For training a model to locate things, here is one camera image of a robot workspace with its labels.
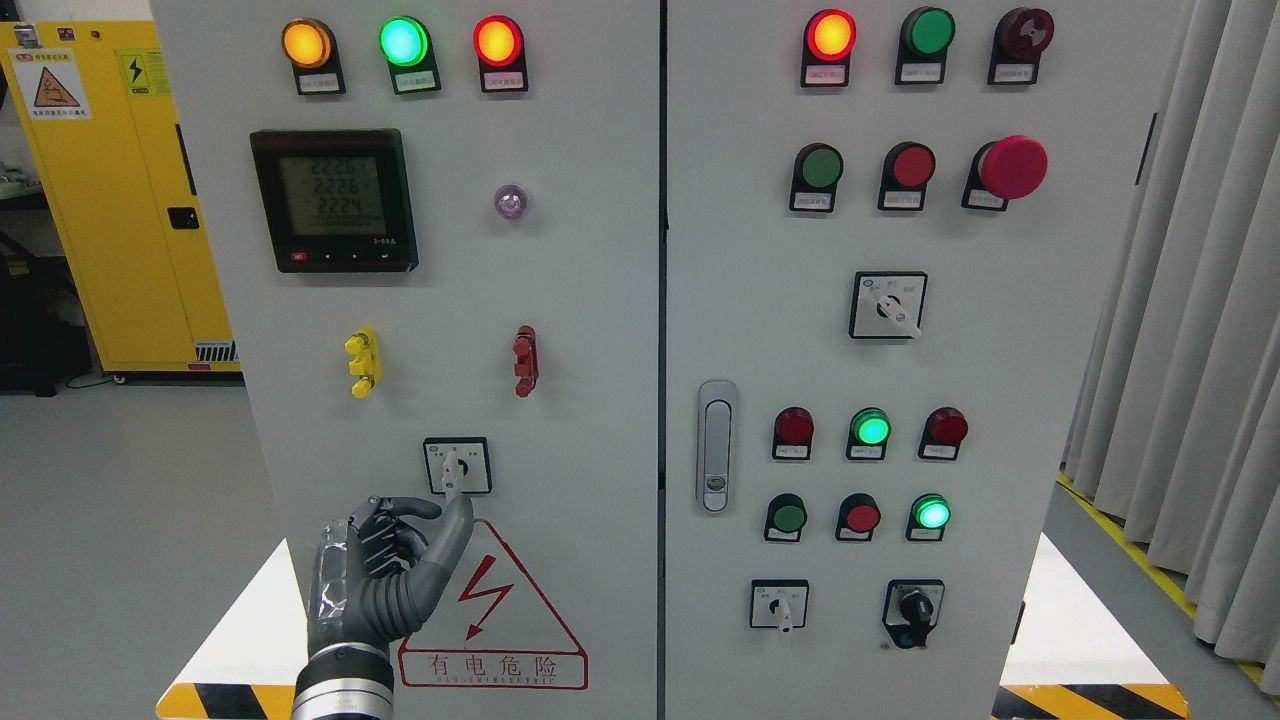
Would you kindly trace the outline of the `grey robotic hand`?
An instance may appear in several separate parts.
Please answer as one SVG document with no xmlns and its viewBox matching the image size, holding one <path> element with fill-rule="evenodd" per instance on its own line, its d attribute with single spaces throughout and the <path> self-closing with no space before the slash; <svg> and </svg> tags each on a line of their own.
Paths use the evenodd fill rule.
<svg viewBox="0 0 1280 720">
<path fill-rule="evenodd" d="M 387 650 L 433 615 L 474 533 L 471 497 L 371 496 L 324 530 L 307 601 L 308 655 Z"/>
</svg>

